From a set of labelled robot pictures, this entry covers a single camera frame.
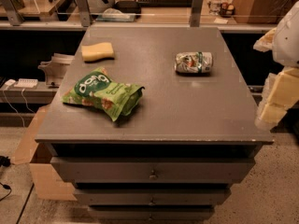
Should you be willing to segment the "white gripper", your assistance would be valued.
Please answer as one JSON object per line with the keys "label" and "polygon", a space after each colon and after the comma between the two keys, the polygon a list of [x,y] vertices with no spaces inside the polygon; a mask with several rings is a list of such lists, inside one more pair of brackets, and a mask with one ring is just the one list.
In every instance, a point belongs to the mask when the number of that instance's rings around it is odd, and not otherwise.
{"label": "white gripper", "polygon": [[277,29],[259,38],[253,48],[261,52],[272,50],[275,62],[290,66],[277,75],[270,73],[263,86],[255,125],[269,131],[299,101],[299,69],[295,68],[299,66],[299,1],[278,23]]}

